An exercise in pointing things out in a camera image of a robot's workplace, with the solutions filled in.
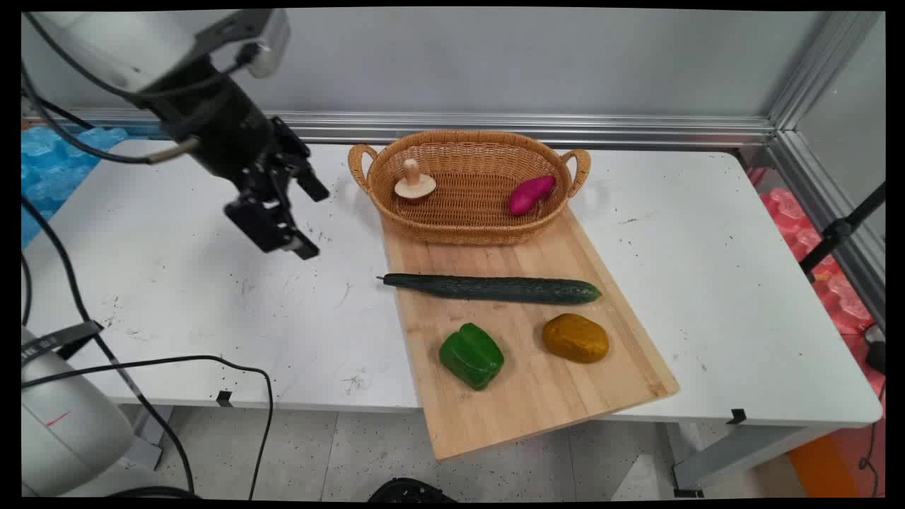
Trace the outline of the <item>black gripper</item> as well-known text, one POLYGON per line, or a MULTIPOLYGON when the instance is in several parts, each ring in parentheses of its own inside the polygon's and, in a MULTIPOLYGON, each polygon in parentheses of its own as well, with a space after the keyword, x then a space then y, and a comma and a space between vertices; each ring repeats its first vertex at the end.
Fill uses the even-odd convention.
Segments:
POLYGON ((314 258, 319 246, 298 229, 288 187, 297 182, 314 202, 329 190, 308 160, 308 146, 281 118, 267 118, 229 76, 246 63, 235 60, 220 71, 211 60, 196 60, 149 85, 144 107, 174 141, 199 139, 192 157, 235 185, 238 196, 224 213, 259 250, 314 258), (285 170, 272 170, 275 159, 285 170))

